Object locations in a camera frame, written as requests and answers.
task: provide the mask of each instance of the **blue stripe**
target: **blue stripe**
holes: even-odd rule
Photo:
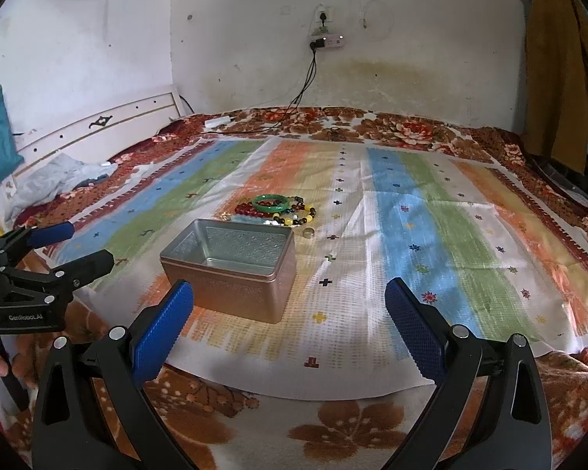
[[[82,231],[73,236],[71,240],[65,242],[59,248],[55,260],[59,264],[66,263],[104,249],[107,241],[122,226],[129,224],[141,213],[151,210],[159,199],[198,173],[209,161],[217,158],[220,154],[236,144],[238,142],[232,140],[212,145],[192,156],[187,162],[174,167],[147,188],[138,192],[129,201],[125,202],[120,210],[114,210],[108,215],[87,225]]]
[[[434,293],[433,305],[451,325],[461,323],[477,337],[483,337],[477,317],[459,285],[452,257],[437,234],[427,200],[401,161],[404,153],[368,149],[381,240],[386,249],[386,282],[403,278],[421,302],[424,293]],[[427,271],[418,271],[418,266],[426,267]]]

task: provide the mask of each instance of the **colorful sheet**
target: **colorful sheet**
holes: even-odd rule
[[[297,276],[283,321],[196,307],[169,363],[257,394],[307,400],[375,397],[425,383],[384,307],[402,277],[450,323],[535,353],[588,346],[588,244],[500,166],[351,143],[201,140],[73,221],[47,253],[59,263],[98,249],[116,258],[88,301],[128,325],[169,284],[159,252],[192,220],[278,192],[313,204],[295,229]]]

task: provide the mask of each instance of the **jade bangle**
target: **jade bangle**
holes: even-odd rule
[[[260,205],[260,201],[277,201],[279,205],[276,207],[264,207]],[[290,200],[287,199],[285,196],[281,196],[280,194],[262,194],[261,196],[257,196],[254,200],[252,200],[252,206],[255,210],[262,211],[263,213],[279,213],[284,211],[286,208],[290,208]]]

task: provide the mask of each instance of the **metal tin box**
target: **metal tin box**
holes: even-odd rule
[[[160,258],[195,305],[258,322],[281,321],[296,276],[294,233],[282,226],[196,219]]]

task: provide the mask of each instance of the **white wall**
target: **white wall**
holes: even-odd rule
[[[519,0],[172,0],[179,92],[197,112],[286,105],[311,59],[307,36],[318,4],[334,7],[330,29],[347,45],[318,52],[304,105],[506,129],[522,116],[515,115]]]
[[[100,111],[123,94],[171,84],[170,5],[7,0],[0,9],[0,84],[13,132],[44,134],[58,115]]]

